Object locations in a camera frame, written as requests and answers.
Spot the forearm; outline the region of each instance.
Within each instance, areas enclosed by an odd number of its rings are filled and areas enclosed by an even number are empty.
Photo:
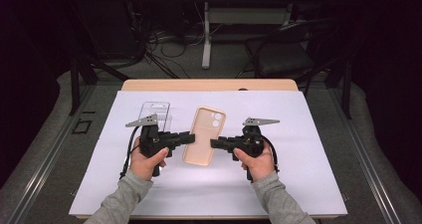
[[[127,223],[151,186],[151,181],[142,180],[129,170],[118,182],[115,193],[105,198],[101,208],[86,223]]]
[[[252,186],[261,205],[268,212],[271,223],[315,223],[286,191],[276,171],[254,182]]]

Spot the phone case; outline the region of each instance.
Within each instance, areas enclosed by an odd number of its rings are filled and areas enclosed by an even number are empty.
[[[195,142],[185,145],[183,160],[187,163],[206,166],[210,164],[214,148],[210,139],[217,139],[220,134],[226,114],[208,107],[199,107],[190,133],[195,133]]]

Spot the gray carpet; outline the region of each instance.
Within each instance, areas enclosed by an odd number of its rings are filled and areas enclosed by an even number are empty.
[[[163,51],[166,55],[178,55],[183,50],[177,46],[168,51],[164,47]],[[154,54],[162,55],[160,51],[158,47]],[[181,56],[171,58],[171,60],[179,65],[167,62],[169,68],[181,78],[185,78],[185,75],[180,66],[190,78],[234,78],[247,58],[242,45],[220,44],[213,46],[210,70],[202,70],[200,66],[202,46],[188,46]],[[168,78],[146,60],[119,70],[134,78]],[[74,199],[72,193],[84,177],[115,93],[121,85],[115,77],[100,70],[97,72],[101,82],[96,87],[86,87],[86,91],[91,91],[91,96],[78,116],[74,117],[79,125],[73,123],[70,133],[63,135],[64,138],[61,139],[63,148],[59,150],[53,168],[47,173],[48,178],[40,183],[42,188],[38,195],[34,196],[33,201],[27,203],[27,212],[21,213],[19,220],[24,223],[83,222],[68,215]],[[243,77],[251,78],[252,76],[248,73]],[[69,73],[61,76],[59,83],[62,87],[61,95],[54,110],[8,182],[1,189],[0,223],[6,223],[20,204],[27,184],[33,178],[33,174],[38,171],[45,157],[49,155],[54,142],[57,141],[62,128],[66,125],[68,113],[71,110]],[[349,214],[332,220],[323,220],[322,223],[386,223],[353,152],[352,140],[341,122],[342,114],[335,108],[336,101],[332,93],[336,91],[328,91],[315,84],[309,93],[308,103],[339,189],[349,198],[345,201]],[[356,86],[352,88],[351,115],[352,123],[368,150],[402,223],[422,223],[420,202],[401,183],[394,169],[379,150],[373,137],[364,93]],[[90,128],[87,133],[84,133],[88,125]]]

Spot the table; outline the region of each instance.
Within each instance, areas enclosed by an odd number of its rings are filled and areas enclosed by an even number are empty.
[[[205,2],[204,7],[204,53],[202,69],[210,68],[211,38],[210,23],[234,24],[283,24],[289,23],[292,4],[286,8],[210,8]]]
[[[281,126],[265,125],[261,131],[275,145],[279,175],[288,191],[314,218],[347,214],[311,113],[295,82],[245,79],[126,81],[112,105],[70,215],[89,217],[115,191],[131,134],[131,128],[124,125],[137,119],[142,102],[152,100],[171,103],[172,132],[189,129],[199,105],[227,113],[221,133],[226,136],[240,134],[247,115],[280,119]],[[153,178],[153,187],[133,211],[132,219],[268,217],[231,154],[216,149],[211,164],[203,167],[183,162],[182,152],[183,147],[176,148],[166,159],[167,166]]]

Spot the chair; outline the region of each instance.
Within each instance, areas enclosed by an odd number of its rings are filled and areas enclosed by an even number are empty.
[[[318,61],[320,48],[337,29],[335,19],[325,18],[291,23],[266,36],[248,39],[245,46],[250,60],[237,78],[252,63],[255,78],[291,78],[297,84],[307,81],[306,96],[312,77],[339,60]]]

